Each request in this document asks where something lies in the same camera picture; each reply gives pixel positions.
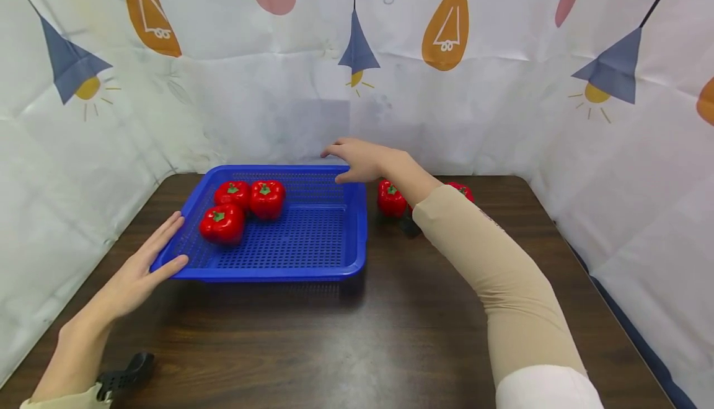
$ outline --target forearm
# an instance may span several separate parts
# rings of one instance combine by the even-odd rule
[[[59,333],[57,347],[30,401],[40,403],[83,394],[99,375],[112,323],[86,307]]]
[[[412,206],[424,201],[431,192],[443,185],[403,151],[392,149],[382,160],[381,174],[394,183]]]
[[[433,190],[413,216],[483,302],[497,385],[511,372],[544,364],[586,375],[553,288],[506,232],[451,187]]]

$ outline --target wooden table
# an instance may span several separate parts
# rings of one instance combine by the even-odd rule
[[[171,212],[200,175],[166,180],[0,390],[0,408],[32,393],[58,330]],[[671,409],[630,340],[526,182],[450,178],[553,283],[607,409]],[[118,323],[104,370],[156,354],[151,381],[115,408],[493,408],[485,315],[475,293],[426,239],[377,219],[368,188],[366,291],[335,286],[169,281]]]

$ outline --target white backdrop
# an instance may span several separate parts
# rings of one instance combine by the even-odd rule
[[[615,57],[655,0],[138,1],[0,0],[0,381],[163,178],[351,134],[528,179],[714,408],[714,0],[661,0]]]

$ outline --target black clip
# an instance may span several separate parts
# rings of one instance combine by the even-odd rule
[[[412,209],[408,206],[404,210],[404,214],[399,219],[399,229],[404,232],[404,235],[408,239],[414,239],[421,234],[421,228],[417,225],[412,218]]]
[[[97,400],[112,400],[117,391],[127,389],[146,380],[154,370],[154,355],[152,353],[136,353],[130,365],[123,371],[104,372],[97,382],[102,384],[97,394]]]

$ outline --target orange light bulb drawing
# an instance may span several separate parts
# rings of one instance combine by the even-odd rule
[[[714,77],[711,79],[699,93],[697,100],[697,113],[699,116],[714,126]]]
[[[179,40],[159,0],[126,0],[131,24],[144,44],[166,56],[179,57]]]
[[[590,82],[588,82],[588,85],[584,87],[584,92],[580,94],[573,94],[569,95],[568,98],[577,98],[578,96],[584,96],[585,99],[590,101],[591,103],[595,104],[600,104],[605,102],[607,99],[610,99],[612,95],[605,93],[601,89],[598,89],[596,86],[592,85]],[[577,108],[581,108],[584,105],[584,101],[579,103]],[[593,112],[592,107],[588,107],[588,119],[590,119],[590,116]],[[607,113],[605,113],[605,108],[600,107],[600,113],[602,113],[602,116],[605,117],[607,123],[612,123],[610,121],[610,118],[607,116]]]
[[[421,42],[424,62],[440,71],[459,65],[469,41],[469,0],[442,0]]]

